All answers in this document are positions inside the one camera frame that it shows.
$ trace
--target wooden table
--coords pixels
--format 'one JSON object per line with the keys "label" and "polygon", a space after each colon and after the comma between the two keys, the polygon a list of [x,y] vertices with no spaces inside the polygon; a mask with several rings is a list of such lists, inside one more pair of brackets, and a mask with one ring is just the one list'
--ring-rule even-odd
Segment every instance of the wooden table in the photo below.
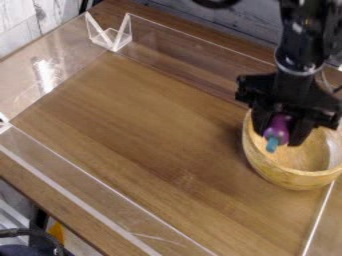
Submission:
{"label": "wooden table", "polygon": [[[93,9],[103,26],[126,12],[273,59],[272,49],[133,2],[107,0]],[[226,100],[107,52],[12,123],[213,253],[296,255],[325,190],[288,191],[254,172],[241,146],[246,108],[233,100],[234,80],[225,86]],[[0,157],[2,177],[101,252],[146,255],[56,188]],[[78,185],[72,177],[56,179],[71,190]],[[106,198],[95,202],[97,191],[86,192],[103,213],[118,211]]]}

